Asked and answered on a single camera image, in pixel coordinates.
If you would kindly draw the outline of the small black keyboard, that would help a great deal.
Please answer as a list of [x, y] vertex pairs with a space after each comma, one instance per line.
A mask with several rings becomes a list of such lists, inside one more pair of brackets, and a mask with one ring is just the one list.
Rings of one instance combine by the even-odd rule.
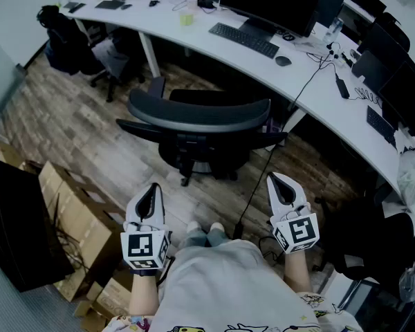
[[370, 106], [367, 107], [367, 124], [373, 127], [389, 144], [396, 146], [395, 129]]

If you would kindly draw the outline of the black full-size keyboard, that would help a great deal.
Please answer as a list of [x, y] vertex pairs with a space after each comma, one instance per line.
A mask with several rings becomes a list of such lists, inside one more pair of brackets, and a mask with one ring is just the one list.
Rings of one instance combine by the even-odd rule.
[[209, 33], [238, 43], [271, 59], [276, 56], [279, 50], [278, 46], [268, 41], [254, 37], [251, 34], [222, 23], [217, 23], [211, 27], [211, 29], [209, 29]]

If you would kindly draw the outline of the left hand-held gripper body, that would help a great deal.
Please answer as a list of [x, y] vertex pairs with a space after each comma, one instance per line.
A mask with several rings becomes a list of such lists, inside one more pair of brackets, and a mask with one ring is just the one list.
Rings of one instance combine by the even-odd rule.
[[120, 240], [124, 261], [133, 270], [162, 269], [171, 243], [168, 226], [125, 221], [123, 228]]

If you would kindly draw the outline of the black mesh office chair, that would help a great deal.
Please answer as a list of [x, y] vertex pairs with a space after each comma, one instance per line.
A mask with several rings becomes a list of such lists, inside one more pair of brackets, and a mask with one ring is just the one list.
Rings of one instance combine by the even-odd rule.
[[135, 121], [118, 119], [127, 133], [158, 144], [160, 157], [182, 175], [237, 179], [250, 152], [282, 142], [284, 131], [264, 132], [269, 99], [252, 100], [240, 93], [174, 89], [163, 97], [165, 78], [152, 80], [148, 91], [132, 89], [127, 109]]

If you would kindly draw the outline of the black flat panel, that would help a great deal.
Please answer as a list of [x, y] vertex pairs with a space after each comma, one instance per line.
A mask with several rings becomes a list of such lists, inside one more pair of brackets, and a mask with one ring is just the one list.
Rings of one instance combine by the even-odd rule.
[[37, 175], [0, 161], [0, 268], [20, 292], [74, 272], [59, 242]]

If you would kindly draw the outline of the black flat tablet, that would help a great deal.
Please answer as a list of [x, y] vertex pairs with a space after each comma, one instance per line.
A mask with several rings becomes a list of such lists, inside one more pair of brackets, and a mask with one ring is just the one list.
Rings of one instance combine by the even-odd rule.
[[77, 3], [77, 2], [70, 1], [66, 5], [63, 6], [63, 9], [68, 10], [69, 13], [74, 13], [75, 11], [84, 7], [85, 5], [86, 5], [85, 3]]

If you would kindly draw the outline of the clear plastic bag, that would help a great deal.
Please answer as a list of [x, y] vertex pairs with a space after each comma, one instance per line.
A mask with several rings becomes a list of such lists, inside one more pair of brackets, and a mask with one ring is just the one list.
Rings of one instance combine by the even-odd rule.
[[400, 299], [404, 303], [415, 302], [415, 265], [400, 276], [398, 287]]

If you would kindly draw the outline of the white papers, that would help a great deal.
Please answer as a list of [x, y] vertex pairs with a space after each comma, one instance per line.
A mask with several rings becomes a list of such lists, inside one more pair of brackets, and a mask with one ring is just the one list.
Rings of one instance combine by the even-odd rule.
[[313, 36], [295, 39], [293, 45], [298, 51], [316, 55], [325, 54], [328, 50], [322, 40]]

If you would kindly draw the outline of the grey folded garment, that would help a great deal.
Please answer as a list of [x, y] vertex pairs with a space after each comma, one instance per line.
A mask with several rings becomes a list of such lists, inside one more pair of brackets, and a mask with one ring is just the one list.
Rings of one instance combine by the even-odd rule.
[[112, 39], [105, 39], [96, 44], [92, 52], [97, 60], [103, 65], [104, 69], [113, 77], [121, 80], [122, 73], [128, 64], [129, 57], [124, 53], [118, 52]]

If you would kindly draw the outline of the person's grey cartoon print shirt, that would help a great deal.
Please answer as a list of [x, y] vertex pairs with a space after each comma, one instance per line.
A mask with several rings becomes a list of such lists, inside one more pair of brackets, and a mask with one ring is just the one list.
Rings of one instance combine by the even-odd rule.
[[294, 292], [255, 244], [180, 250], [154, 316], [121, 315], [102, 332], [363, 332], [316, 293]]

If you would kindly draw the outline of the person's left leg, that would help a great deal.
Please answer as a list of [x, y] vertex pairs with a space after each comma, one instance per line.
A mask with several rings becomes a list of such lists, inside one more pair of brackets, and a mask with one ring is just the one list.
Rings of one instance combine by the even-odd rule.
[[186, 234], [181, 248], [205, 247], [207, 243], [207, 234], [202, 229], [194, 229]]

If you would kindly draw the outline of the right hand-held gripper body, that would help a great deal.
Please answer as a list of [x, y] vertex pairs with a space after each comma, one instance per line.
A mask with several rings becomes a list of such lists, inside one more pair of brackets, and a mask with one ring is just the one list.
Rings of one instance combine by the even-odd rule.
[[274, 238], [286, 254], [307, 250], [320, 239], [317, 215], [311, 212], [308, 202], [272, 215], [270, 224]]

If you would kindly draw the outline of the white plastic bag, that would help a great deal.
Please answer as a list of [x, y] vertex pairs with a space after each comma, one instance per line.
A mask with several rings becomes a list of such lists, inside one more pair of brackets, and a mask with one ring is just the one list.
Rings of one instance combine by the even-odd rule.
[[408, 210], [415, 214], [415, 137], [407, 127], [399, 127], [394, 138], [398, 152], [398, 189]]

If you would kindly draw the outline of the person's leg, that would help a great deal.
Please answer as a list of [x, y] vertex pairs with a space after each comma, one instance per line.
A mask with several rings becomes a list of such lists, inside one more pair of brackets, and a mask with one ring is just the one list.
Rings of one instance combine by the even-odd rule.
[[202, 229], [194, 229], [186, 234], [181, 248], [205, 247], [207, 243], [207, 234]]
[[227, 234], [218, 228], [210, 230], [206, 237], [211, 247], [217, 247], [230, 241]]

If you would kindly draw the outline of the large black monitor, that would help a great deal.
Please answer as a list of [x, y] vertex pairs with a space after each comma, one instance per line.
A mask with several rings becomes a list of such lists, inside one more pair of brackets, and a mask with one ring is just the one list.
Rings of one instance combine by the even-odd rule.
[[227, 8], [248, 19], [239, 30], [267, 42], [278, 30], [295, 37], [308, 37], [317, 13], [319, 0], [219, 0]]

